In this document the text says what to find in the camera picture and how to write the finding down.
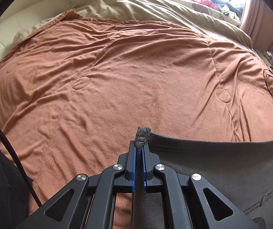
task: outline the pink curtain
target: pink curtain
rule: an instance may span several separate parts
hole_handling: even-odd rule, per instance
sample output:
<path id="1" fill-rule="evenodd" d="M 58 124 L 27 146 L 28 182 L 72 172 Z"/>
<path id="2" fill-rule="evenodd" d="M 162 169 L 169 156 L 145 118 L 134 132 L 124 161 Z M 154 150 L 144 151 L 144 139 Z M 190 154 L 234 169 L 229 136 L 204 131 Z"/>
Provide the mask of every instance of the pink curtain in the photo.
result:
<path id="1" fill-rule="evenodd" d="M 246 0 L 240 28 L 253 42 L 253 48 L 267 51 L 273 41 L 273 12 L 262 0 Z"/>

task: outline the gray fabric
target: gray fabric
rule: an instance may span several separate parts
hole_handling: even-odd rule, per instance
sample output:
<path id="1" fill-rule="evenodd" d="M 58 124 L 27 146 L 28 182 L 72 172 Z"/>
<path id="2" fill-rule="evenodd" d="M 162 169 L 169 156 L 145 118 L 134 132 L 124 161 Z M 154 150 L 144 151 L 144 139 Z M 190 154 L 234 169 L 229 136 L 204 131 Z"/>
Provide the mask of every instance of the gray fabric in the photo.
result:
<path id="1" fill-rule="evenodd" d="M 261 228 L 273 228 L 273 141 L 179 140 L 154 134 L 149 128 L 139 128 L 137 136 L 138 149 L 148 140 L 150 151 L 163 164 L 184 175 L 201 174 Z M 144 193 L 138 172 L 136 183 L 131 228 L 164 228 L 161 195 Z"/>

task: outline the metal screw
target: metal screw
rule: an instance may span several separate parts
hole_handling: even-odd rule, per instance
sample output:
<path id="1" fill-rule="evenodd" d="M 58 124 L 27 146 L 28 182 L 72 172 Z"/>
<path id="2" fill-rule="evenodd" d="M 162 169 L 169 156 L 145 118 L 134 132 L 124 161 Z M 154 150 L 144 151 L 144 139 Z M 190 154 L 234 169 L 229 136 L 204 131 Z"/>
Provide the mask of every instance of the metal screw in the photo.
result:
<path id="1" fill-rule="evenodd" d="M 77 176 L 77 180 L 78 180 L 78 181 L 84 181 L 84 180 L 86 180 L 86 178 L 87 178 L 87 175 L 86 175 L 86 174 L 79 174 L 79 175 Z"/>
<path id="2" fill-rule="evenodd" d="M 123 168 L 123 166 L 121 164 L 113 165 L 113 169 L 115 169 L 115 170 L 121 170 L 122 168 Z"/>
<path id="3" fill-rule="evenodd" d="M 192 178 L 193 178 L 193 180 L 195 180 L 195 181 L 199 181 L 199 180 L 201 180 L 201 175 L 195 173 L 195 174 L 192 174 Z"/>
<path id="4" fill-rule="evenodd" d="M 155 167 L 157 170 L 164 170 L 165 169 L 165 165 L 163 165 L 163 164 L 157 164 Z"/>

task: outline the orange blanket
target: orange blanket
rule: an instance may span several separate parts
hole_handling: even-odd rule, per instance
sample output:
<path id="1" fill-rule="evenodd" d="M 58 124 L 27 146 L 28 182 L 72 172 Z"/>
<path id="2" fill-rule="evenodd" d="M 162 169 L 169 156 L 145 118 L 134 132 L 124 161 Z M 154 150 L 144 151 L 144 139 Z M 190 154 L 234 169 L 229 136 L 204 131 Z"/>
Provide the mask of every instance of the orange blanket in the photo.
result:
<path id="1" fill-rule="evenodd" d="M 77 174 L 116 163 L 138 126 L 183 139 L 272 140 L 264 68 L 237 44 L 185 27 L 68 11 L 0 63 L 0 127 L 44 202 Z M 130 207 L 118 196 L 114 228 L 128 228 Z"/>

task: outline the white leather headboard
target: white leather headboard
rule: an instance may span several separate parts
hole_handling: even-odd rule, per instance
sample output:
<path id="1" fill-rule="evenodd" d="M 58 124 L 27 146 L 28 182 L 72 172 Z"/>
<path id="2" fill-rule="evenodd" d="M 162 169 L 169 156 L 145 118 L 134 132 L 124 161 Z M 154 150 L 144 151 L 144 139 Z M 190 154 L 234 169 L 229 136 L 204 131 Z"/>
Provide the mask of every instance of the white leather headboard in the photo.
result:
<path id="1" fill-rule="evenodd" d="M 22 28 L 54 17 L 68 9 L 70 0 L 15 0 L 0 17 L 0 60 L 12 48 Z"/>

